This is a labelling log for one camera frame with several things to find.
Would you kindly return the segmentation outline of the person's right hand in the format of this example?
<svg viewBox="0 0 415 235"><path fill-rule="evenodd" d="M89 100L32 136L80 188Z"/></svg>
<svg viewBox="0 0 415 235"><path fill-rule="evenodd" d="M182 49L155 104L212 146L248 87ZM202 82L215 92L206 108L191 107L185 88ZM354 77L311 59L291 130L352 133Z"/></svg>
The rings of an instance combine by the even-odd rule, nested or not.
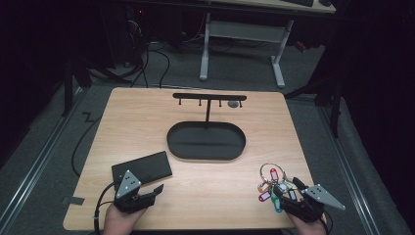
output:
<svg viewBox="0 0 415 235"><path fill-rule="evenodd" d="M288 213L288 218L296 227L299 235L327 235L325 225L321 221L304 222Z"/></svg>

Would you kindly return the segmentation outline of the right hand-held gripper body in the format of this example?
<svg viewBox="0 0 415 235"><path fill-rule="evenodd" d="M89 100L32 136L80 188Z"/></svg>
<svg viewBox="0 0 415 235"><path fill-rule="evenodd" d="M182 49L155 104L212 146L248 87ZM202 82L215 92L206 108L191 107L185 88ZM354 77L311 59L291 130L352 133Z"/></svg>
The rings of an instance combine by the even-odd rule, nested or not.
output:
<svg viewBox="0 0 415 235"><path fill-rule="evenodd" d="M345 205L320 184L312 187L301 185L280 197L280 208L304 222L319 220L326 206L342 211L346 209Z"/></svg>

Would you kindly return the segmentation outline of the person's left hand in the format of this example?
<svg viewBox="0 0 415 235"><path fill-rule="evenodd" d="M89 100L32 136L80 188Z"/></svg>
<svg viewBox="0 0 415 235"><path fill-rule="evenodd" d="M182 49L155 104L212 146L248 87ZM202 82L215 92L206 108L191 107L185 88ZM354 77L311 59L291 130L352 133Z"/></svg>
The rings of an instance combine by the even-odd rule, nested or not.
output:
<svg viewBox="0 0 415 235"><path fill-rule="evenodd" d="M104 235L130 235L146 209L134 213L120 211L114 204L106 210Z"/></svg>

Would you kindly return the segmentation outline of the white-legged wooden desk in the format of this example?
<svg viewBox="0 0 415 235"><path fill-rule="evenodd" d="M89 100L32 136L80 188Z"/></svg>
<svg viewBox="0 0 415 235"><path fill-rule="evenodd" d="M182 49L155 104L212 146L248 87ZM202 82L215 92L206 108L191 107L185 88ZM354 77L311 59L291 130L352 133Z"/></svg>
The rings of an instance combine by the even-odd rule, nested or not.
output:
<svg viewBox="0 0 415 235"><path fill-rule="evenodd" d="M336 8L333 4L325 7L320 4L319 0L313 0L312 7L304 7L297 4L283 2L281 0L207 0L207 5L224 4L236 7L258 7L261 10L279 10L283 13L301 13L301 14L334 14ZM291 34L294 18L288 19L278 26L254 23L237 23L235 21L212 20L210 13L205 15L205 35L204 50L201 60L200 80L208 79L209 64L209 40L212 37L242 39L257 42L276 43L278 45L276 53L270 57L270 63L273 68L276 84L279 88L285 87L285 81L281 72L280 60L286 47L287 41Z"/></svg>

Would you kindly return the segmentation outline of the black keyboard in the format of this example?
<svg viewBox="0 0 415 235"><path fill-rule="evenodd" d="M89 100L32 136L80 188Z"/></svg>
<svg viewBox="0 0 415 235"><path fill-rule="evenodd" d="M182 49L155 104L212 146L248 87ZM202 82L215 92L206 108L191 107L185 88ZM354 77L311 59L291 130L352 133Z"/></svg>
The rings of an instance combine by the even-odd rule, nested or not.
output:
<svg viewBox="0 0 415 235"><path fill-rule="evenodd" d="M283 2L288 2L291 4L297 4L304 7L312 7L314 1L313 0L281 0Z"/></svg>

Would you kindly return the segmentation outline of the black stand legs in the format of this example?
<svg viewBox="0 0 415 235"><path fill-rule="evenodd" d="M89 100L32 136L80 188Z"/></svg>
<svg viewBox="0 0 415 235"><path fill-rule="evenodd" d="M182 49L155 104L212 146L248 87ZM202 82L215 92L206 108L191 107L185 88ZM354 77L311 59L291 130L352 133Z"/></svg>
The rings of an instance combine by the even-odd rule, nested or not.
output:
<svg viewBox="0 0 415 235"><path fill-rule="evenodd" d="M80 88L89 89L92 85L92 79L90 78L89 70L95 70L98 73L104 75L112 81L119 83L128 83L128 80L122 78L100 65L93 63L85 58L78 56L70 56L65 66L65 99L64 99L64 111L63 116L67 117L73 107L73 82L76 81Z"/></svg>

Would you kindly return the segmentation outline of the black key stand with tray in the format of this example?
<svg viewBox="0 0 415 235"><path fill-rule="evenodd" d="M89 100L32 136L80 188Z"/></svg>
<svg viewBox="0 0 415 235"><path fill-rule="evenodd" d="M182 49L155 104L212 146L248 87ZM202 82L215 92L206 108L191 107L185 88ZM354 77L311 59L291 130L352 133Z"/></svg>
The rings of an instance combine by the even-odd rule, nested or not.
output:
<svg viewBox="0 0 415 235"><path fill-rule="evenodd" d="M174 124L166 134L169 151L183 160L232 161L238 158L246 147L246 135L237 125L230 122L211 121L211 102L235 103L242 108L246 95L219 95L197 93L173 93L178 99L198 100L199 105L207 102L206 118L203 121L180 121Z"/></svg>

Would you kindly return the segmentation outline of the black tripod stand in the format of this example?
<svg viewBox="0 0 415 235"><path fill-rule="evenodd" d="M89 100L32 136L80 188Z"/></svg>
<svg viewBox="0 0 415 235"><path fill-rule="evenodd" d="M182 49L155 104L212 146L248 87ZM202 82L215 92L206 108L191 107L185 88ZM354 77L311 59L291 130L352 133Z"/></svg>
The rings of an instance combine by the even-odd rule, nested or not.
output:
<svg viewBox="0 0 415 235"><path fill-rule="evenodd" d="M286 99L293 99L301 94L315 94L314 104L316 106L331 107L329 126L332 134L338 138L338 122L341 115L341 81L336 78L323 78L318 81L311 81L307 85L284 95Z"/></svg>

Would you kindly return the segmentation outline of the aluminium floor rail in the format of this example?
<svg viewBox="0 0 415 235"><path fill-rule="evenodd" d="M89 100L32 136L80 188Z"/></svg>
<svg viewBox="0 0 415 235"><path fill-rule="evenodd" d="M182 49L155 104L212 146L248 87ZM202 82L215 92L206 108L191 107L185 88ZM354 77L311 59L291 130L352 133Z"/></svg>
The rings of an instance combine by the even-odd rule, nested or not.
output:
<svg viewBox="0 0 415 235"><path fill-rule="evenodd" d="M73 110L87 88L76 88L69 112L64 112L64 89L59 90L46 110L33 121L23 141L0 169L0 235L7 235L26 199L52 158Z"/></svg>
<svg viewBox="0 0 415 235"><path fill-rule="evenodd" d="M353 170L348 162L346 153L341 145L340 140L333 134L330 126L330 118L325 108L316 108L323 125L328 133L330 140L335 148L336 158L339 163L341 173L344 176L347 190L351 196L354 207L358 213L366 235L380 235L379 227L369 208L368 202L357 182Z"/></svg>

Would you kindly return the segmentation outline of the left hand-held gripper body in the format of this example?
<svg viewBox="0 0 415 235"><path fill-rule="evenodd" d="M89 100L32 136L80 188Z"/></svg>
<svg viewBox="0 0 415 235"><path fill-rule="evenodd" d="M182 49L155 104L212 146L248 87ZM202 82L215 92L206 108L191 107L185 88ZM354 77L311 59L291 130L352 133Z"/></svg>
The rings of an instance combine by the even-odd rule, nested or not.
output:
<svg viewBox="0 0 415 235"><path fill-rule="evenodd" d="M141 185L141 181L130 170L127 170L115 192L115 207L126 213L134 213L151 207L156 201L156 194L152 192L139 195Z"/></svg>

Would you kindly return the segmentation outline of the black flat rectangular box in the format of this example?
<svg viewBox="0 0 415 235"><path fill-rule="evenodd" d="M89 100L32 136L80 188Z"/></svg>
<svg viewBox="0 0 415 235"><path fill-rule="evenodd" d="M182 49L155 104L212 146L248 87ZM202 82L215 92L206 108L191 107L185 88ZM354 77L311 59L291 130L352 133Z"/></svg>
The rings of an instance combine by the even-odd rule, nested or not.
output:
<svg viewBox="0 0 415 235"><path fill-rule="evenodd" d="M112 166L113 181L118 189L122 177L130 171L143 184L149 184L172 175L166 151Z"/></svg>

